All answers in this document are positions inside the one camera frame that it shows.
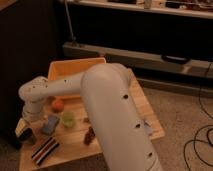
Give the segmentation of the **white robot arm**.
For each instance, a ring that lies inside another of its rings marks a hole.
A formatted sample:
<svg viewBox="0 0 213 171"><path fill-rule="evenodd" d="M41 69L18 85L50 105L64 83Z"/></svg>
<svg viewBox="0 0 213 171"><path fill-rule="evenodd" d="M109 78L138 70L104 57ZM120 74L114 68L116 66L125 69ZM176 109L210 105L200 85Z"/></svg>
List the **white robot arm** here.
<svg viewBox="0 0 213 171"><path fill-rule="evenodd" d="M136 108L129 86L131 75L119 63L100 63L84 72L49 81L43 76L23 84L22 118L41 118L49 96L81 96L110 171L163 171Z"/></svg>

